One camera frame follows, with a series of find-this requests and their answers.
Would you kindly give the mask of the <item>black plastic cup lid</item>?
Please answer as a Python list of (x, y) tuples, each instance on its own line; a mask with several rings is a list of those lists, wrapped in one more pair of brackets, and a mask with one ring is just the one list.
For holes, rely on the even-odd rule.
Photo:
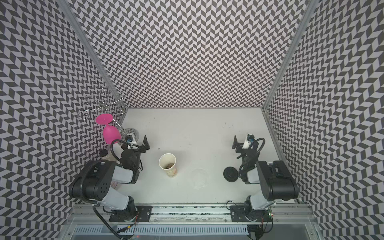
[(227, 167), (223, 171), (223, 176), (226, 181), (233, 183), (236, 182), (239, 178), (238, 170), (234, 167)]

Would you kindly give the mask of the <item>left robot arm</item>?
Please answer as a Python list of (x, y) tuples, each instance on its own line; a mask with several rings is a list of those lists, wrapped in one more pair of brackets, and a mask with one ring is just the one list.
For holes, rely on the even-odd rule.
[(151, 207), (138, 209), (133, 197), (118, 192), (111, 183), (135, 184), (143, 171), (141, 154), (150, 148), (146, 136), (142, 145), (137, 145), (135, 141), (128, 143), (121, 139), (113, 140), (110, 153), (115, 160), (100, 159), (88, 162), (70, 185), (69, 195), (94, 207), (109, 208), (110, 222), (140, 220), (139, 214), (149, 211)]

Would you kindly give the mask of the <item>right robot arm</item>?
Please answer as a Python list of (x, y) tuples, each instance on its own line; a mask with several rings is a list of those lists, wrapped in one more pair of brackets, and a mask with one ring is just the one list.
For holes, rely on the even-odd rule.
[(240, 179), (247, 185), (260, 186), (257, 193), (246, 198), (242, 207), (230, 207), (234, 222), (271, 221), (272, 214), (268, 211), (270, 206), (299, 196), (297, 183), (283, 161), (268, 163), (259, 160), (265, 143), (264, 138), (256, 139), (250, 134), (243, 143), (234, 137), (232, 149), (239, 154), (237, 158), (242, 160), (242, 163), (238, 169), (225, 168), (224, 178), (230, 183)]

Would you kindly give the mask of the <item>illustrated paper milk tea cup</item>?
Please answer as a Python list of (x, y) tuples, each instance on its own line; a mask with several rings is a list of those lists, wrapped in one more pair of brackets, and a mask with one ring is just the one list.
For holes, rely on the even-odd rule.
[(173, 178), (177, 175), (176, 156), (171, 153), (162, 155), (159, 159), (160, 168), (165, 171), (168, 177)]

